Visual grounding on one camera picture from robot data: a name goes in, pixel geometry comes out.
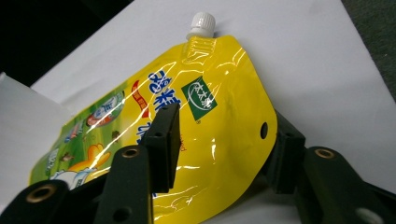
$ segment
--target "white table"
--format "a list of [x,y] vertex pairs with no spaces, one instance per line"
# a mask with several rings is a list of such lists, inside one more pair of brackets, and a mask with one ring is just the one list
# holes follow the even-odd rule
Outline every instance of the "white table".
[[[198,11],[215,16],[216,36],[240,41],[274,107],[308,147],[338,150],[365,181],[396,193],[396,104],[339,0],[137,0],[32,89],[76,114],[186,41]],[[299,223],[291,197],[250,194],[208,223]]]

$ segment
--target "plastic packaging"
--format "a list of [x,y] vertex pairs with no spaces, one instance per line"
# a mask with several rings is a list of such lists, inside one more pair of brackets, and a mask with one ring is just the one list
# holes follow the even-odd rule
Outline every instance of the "plastic packaging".
[[76,188],[108,172],[114,152],[139,143],[163,105],[179,103],[182,146],[175,187],[156,194],[156,223],[198,223],[248,188],[276,140],[276,113],[232,36],[192,36],[64,125],[31,182]]

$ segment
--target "green logo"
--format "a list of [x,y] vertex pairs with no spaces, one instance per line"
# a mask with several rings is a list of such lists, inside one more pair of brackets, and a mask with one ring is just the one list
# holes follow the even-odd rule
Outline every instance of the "green logo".
[[198,77],[181,89],[189,101],[195,120],[200,119],[218,105],[202,77]]

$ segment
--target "white cap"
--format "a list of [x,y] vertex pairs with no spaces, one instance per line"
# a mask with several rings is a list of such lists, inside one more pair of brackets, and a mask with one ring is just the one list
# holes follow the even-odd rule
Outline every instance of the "white cap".
[[213,37],[215,33],[216,20],[215,18],[206,12],[198,12],[192,19],[190,32],[187,34],[186,38],[194,35],[201,37]]

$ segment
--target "spout pouch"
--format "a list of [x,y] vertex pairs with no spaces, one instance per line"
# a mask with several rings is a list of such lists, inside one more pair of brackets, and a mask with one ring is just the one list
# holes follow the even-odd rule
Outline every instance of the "spout pouch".
[[248,188],[276,140],[276,113],[247,53],[232,36],[192,37],[148,64],[64,125],[31,183],[71,189],[105,174],[114,153],[139,143],[156,112],[179,103],[175,186],[154,194],[156,223],[198,223]]

